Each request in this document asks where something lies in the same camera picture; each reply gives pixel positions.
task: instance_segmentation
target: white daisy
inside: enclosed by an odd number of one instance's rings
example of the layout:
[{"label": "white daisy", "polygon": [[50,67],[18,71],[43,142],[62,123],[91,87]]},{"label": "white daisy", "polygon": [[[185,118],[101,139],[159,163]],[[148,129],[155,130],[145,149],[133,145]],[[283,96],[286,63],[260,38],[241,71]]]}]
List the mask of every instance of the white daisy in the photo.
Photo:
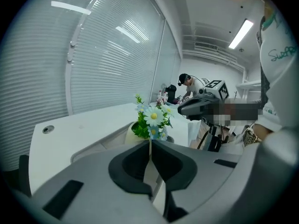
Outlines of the white daisy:
[{"label": "white daisy", "polygon": [[144,120],[149,126],[158,126],[164,121],[163,112],[156,107],[149,107],[145,110]]},{"label": "white daisy", "polygon": [[161,105],[161,109],[163,110],[164,113],[173,116],[173,110],[168,105]]}]

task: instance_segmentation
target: artificial flower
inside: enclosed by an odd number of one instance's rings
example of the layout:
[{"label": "artificial flower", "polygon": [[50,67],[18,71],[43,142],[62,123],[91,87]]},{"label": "artificial flower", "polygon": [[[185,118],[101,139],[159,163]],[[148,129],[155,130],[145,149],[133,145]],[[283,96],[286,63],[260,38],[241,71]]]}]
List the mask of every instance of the artificial flower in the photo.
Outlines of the artificial flower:
[{"label": "artificial flower", "polygon": [[159,127],[158,126],[153,126],[153,127],[148,126],[148,132],[149,132],[149,137],[151,140],[155,140],[159,137]]},{"label": "artificial flower", "polygon": [[138,104],[138,106],[135,110],[138,110],[138,112],[144,113],[147,108],[148,107],[146,105]]},{"label": "artificial flower", "polygon": [[167,129],[163,129],[161,132],[160,132],[160,136],[159,136],[159,139],[162,140],[162,141],[166,141],[167,140]]},{"label": "artificial flower", "polygon": [[144,115],[146,116],[144,117],[144,120],[151,127],[158,126],[164,121],[163,112],[157,107],[147,108]]},{"label": "artificial flower", "polygon": [[173,116],[173,110],[168,105],[161,105],[161,109],[163,110],[164,113]]}]

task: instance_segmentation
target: air vent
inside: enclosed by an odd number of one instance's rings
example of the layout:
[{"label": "air vent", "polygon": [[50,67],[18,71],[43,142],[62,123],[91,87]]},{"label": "air vent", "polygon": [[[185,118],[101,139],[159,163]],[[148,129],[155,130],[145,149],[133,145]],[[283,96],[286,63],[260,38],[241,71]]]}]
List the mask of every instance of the air vent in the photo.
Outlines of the air vent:
[{"label": "air vent", "polygon": [[218,50],[218,46],[211,45],[211,44],[204,43],[204,42],[196,42],[195,48]]}]

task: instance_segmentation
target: black chair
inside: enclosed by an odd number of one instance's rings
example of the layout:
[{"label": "black chair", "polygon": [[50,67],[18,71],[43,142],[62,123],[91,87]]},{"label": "black chair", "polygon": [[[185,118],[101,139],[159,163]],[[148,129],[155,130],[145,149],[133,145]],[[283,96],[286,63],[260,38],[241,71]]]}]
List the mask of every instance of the black chair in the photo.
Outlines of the black chair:
[{"label": "black chair", "polygon": [[19,185],[20,191],[28,197],[31,197],[29,184],[29,156],[21,155],[19,157]]}]

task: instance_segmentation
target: ceiling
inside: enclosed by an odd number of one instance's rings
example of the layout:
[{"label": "ceiling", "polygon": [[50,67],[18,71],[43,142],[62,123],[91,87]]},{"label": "ceiling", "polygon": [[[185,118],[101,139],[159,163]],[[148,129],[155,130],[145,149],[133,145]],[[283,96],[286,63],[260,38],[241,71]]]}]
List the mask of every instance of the ceiling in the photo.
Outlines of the ceiling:
[{"label": "ceiling", "polygon": [[[194,41],[207,42],[227,48],[247,68],[258,61],[256,33],[263,16],[261,0],[174,1],[182,24],[184,48],[191,47]],[[245,19],[253,22],[254,26],[234,50],[229,49]]]}]

